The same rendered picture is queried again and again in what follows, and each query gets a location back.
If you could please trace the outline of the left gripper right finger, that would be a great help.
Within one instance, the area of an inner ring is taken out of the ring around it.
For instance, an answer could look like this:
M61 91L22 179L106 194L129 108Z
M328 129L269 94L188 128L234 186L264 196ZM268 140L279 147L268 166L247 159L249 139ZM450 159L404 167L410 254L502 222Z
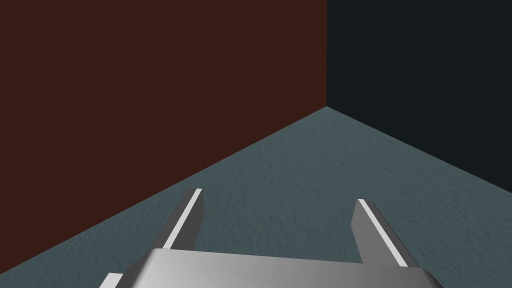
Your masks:
M351 230L364 264L418 268L377 206L357 199L351 217Z

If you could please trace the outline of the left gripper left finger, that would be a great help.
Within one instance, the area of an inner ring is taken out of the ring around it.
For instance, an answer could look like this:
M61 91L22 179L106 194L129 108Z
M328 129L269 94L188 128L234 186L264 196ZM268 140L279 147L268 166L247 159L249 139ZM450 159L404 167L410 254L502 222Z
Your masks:
M194 251L204 213L202 189L189 189L159 233L156 248Z

